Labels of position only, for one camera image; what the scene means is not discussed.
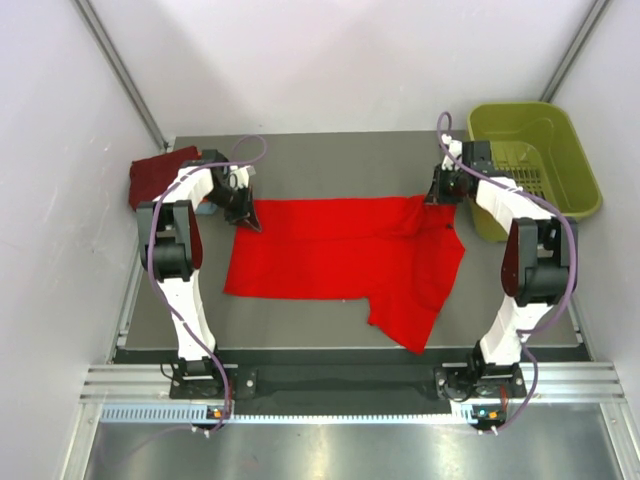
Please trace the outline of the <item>red t shirt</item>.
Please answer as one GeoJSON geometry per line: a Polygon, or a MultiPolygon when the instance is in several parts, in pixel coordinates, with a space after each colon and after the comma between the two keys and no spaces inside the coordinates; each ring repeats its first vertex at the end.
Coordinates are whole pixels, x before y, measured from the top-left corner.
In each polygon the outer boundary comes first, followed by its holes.
{"type": "Polygon", "coordinates": [[[455,206],[411,196],[264,199],[256,209],[262,229],[238,229],[225,293],[365,299],[370,325],[424,351],[465,254],[455,206]]]}

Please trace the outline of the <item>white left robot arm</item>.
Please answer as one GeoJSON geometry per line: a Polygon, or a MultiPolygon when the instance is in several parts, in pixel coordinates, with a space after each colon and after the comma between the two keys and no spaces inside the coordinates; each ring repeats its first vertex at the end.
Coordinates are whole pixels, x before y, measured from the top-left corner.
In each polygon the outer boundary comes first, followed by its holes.
{"type": "Polygon", "coordinates": [[[136,215],[140,262],[178,340],[171,362],[173,398],[230,397],[229,376],[216,356],[200,292],[203,245],[196,213],[201,206],[214,206],[228,224],[259,231],[254,173],[253,161],[232,162],[216,149],[196,147],[130,167],[129,205],[136,215]]]}

